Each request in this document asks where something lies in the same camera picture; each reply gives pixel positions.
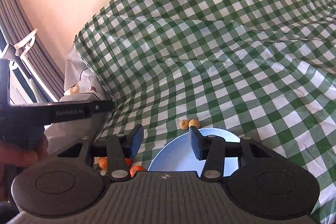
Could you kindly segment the person's left hand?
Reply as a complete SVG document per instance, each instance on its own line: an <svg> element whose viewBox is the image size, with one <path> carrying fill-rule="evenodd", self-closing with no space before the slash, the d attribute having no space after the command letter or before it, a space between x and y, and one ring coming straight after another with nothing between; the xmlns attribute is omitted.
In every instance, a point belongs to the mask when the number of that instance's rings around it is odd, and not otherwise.
<svg viewBox="0 0 336 224"><path fill-rule="evenodd" d="M17 145L1 141L1 181L5 177L5 166L29 167L48 155L49 142L43 136L33 150L20 148Z"/></svg>

